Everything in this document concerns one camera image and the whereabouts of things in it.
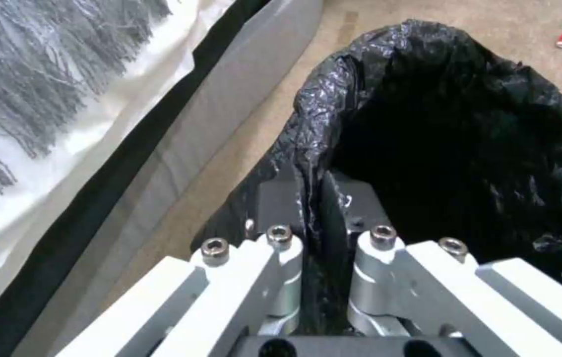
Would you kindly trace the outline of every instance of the hex socket bolt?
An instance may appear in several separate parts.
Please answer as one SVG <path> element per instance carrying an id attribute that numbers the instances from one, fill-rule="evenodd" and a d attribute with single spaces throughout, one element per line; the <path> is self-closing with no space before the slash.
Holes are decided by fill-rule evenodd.
<path id="1" fill-rule="evenodd" d="M 468 247 L 462 241 L 453 237 L 443 237 L 437 244 L 444 249 L 451 257 L 457 259 L 458 262 L 464 264 L 468 255 Z"/>
<path id="2" fill-rule="evenodd" d="M 392 226 L 379 225 L 371 228 L 371 245 L 379 250 L 393 249 L 398 233 Z"/>
<path id="3" fill-rule="evenodd" d="M 272 248 L 283 251 L 292 246 L 292 229 L 285 224 L 276 224 L 267 229 L 267 244 Z"/>
<path id="4" fill-rule="evenodd" d="M 206 239 L 201 244 L 201 257 L 208 266 L 226 264 L 230 258 L 230 244 L 224 238 Z"/>

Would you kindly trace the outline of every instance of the white blanket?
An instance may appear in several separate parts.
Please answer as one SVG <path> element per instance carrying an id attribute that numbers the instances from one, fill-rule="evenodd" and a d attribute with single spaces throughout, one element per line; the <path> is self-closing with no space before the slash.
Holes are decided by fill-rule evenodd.
<path id="1" fill-rule="evenodd" d="M 0 294 L 76 193 L 160 99 L 194 68 L 192 51 L 235 0 L 168 0 L 172 15 L 124 78 L 88 105 L 52 153 L 31 160 L 0 138 L 0 157 L 18 183 L 0 194 Z"/>

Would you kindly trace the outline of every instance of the screw hole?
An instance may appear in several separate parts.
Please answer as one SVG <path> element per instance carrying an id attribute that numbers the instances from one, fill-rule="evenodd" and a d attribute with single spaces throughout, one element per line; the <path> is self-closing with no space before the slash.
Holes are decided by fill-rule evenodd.
<path id="1" fill-rule="evenodd" d="M 284 227 L 274 227 L 272 228 L 272 235 L 273 236 L 284 236 L 287 234 L 287 231 Z"/>
<path id="2" fill-rule="evenodd" d="M 221 243 L 221 241 L 217 240 L 217 241 L 209 241 L 208 242 L 208 248 L 209 249 L 221 249 L 221 247 L 223 247 L 224 245 Z"/>
<path id="3" fill-rule="evenodd" d="M 258 357 L 297 357 L 297 353 L 290 341 L 271 339 L 258 350 Z"/>
<path id="4" fill-rule="evenodd" d="M 438 244 L 450 255 L 466 255 L 468 253 L 466 244 L 457 238 L 444 237 L 438 241 Z"/>
<path id="5" fill-rule="evenodd" d="M 441 357 L 430 343 L 422 340 L 411 340 L 404 345 L 405 357 Z"/>
<path id="6" fill-rule="evenodd" d="M 375 228 L 375 232 L 379 235 L 391 236 L 393 235 L 393 228 L 390 226 L 377 226 Z"/>

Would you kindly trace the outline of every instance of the black trash bag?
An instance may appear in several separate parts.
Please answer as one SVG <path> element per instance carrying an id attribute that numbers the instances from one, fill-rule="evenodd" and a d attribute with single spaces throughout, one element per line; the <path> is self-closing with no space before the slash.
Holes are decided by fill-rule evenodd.
<path id="1" fill-rule="evenodd" d="M 464 31 L 408 20 L 321 63 L 281 135 L 197 234 L 239 244 L 256 188 L 292 167 L 307 254 L 300 332 L 340 334 L 347 301 L 323 252 L 328 170 L 370 183 L 406 243 L 457 237 L 479 262 L 521 257 L 562 283 L 562 94 Z M 344 210 L 344 199 L 333 200 Z M 346 242 L 353 249 L 352 242 Z"/>

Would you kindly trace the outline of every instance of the gray fringe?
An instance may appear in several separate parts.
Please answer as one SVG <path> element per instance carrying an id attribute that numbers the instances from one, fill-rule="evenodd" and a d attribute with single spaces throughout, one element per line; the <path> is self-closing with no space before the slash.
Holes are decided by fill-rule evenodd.
<path id="1" fill-rule="evenodd" d="M 168 14 L 166 0 L 0 0 L 0 136 L 49 154 Z M 16 181 L 0 160 L 0 192 Z"/>

